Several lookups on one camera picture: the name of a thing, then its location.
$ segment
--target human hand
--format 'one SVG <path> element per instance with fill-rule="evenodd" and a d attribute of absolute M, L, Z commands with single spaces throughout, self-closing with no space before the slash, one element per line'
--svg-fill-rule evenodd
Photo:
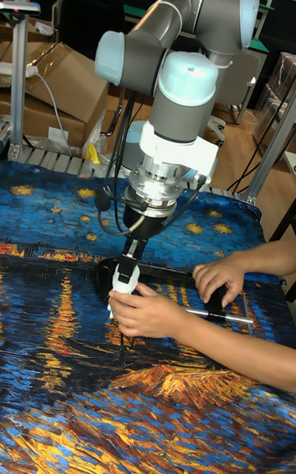
<path fill-rule="evenodd" d="M 197 265 L 193 269 L 193 278 L 203 302 L 207 303 L 214 291 L 226 285 L 227 292 L 222 299 L 223 308 L 233 302 L 243 289 L 243 264 L 236 253 L 217 262 Z"/>
<path fill-rule="evenodd" d="M 140 295 L 109 292 L 109 304 L 120 331 L 127 337 L 178 338 L 189 313 L 145 284 L 138 284 L 136 290 Z"/>

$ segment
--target metal rod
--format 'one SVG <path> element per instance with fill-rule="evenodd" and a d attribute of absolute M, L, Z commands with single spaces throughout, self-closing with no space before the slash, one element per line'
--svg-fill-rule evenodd
<path fill-rule="evenodd" d="M 199 315 L 200 317 L 208 317 L 213 316 L 217 317 L 220 319 L 225 319 L 229 320 L 230 322 L 233 323 L 243 323 L 243 324 L 253 324 L 253 320 L 248 317 L 237 317 L 236 315 L 218 315 L 218 314 L 211 314 L 209 311 L 206 311 L 205 309 L 195 309 L 195 308 L 184 308 L 188 313 L 194 313 L 195 315 Z"/>
<path fill-rule="evenodd" d="M 271 143 L 266 148 L 266 152 L 261 159 L 257 171 L 249 185 L 249 188 L 243 193 L 243 199 L 250 203 L 255 203 L 258 193 L 261 191 L 271 167 L 275 163 L 280 151 L 288 138 L 289 132 L 295 123 L 296 114 L 296 91 L 292 95 L 284 115 L 275 131 Z"/>
<path fill-rule="evenodd" d="M 246 296 L 246 293 L 244 292 L 243 292 L 243 307 L 245 308 L 246 318 L 250 318 L 250 315 L 248 313 L 248 308 L 247 308 L 247 296 Z M 247 330 L 249 332 L 249 335 L 252 335 L 252 325 L 250 323 L 247 325 Z"/>
<path fill-rule="evenodd" d="M 16 160 L 21 153 L 25 101 L 25 65 L 28 38 L 28 16 L 13 29 L 11 145 L 8 159 Z"/>

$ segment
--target starry night painting print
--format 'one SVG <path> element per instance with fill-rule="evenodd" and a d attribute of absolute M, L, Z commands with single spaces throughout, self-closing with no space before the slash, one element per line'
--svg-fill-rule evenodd
<path fill-rule="evenodd" d="M 124 240 L 99 228 L 97 183 L 0 164 L 0 473 L 295 472 L 294 395 L 109 319 L 94 268 Z M 190 271 L 263 241 L 256 208 L 203 193 L 143 260 Z M 150 284 L 203 307 L 186 282 Z M 296 347 L 279 280 L 250 274 L 245 291 L 253 336 Z"/>

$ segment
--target table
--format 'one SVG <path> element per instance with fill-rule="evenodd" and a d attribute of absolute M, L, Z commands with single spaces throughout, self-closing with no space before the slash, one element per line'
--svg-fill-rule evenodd
<path fill-rule="evenodd" d="M 125 339 L 123 349 L 94 289 L 95 263 L 124 242 L 99 229 L 97 185 L 0 163 L 1 474 L 293 472 L 294 395 L 169 339 Z M 200 194 L 144 259 L 190 269 L 252 247 L 264 241 L 260 217 Z M 190 286 L 151 285 L 201 307 Z M 254 336 L 296 348 L 278 278 L 249 274 L 245 291 Z M 242 314 L 240 298 L 229 311 Z"/>

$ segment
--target forearm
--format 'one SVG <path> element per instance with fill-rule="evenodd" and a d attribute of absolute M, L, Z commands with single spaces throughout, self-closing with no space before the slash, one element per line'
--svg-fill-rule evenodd
<path fill-rule="evenodd" d="M 183 317 L 173 336 L 233 371 L 296 393 L 296 350 L 226 330 L 193 314 Z"/>
<path fill-rule="evenodd" d="M 246 251 L 238 251 L 230 257 L 244 272 L 265 272 L 274 275 L 296 272 L 296 242 L 270 242 Z"/>

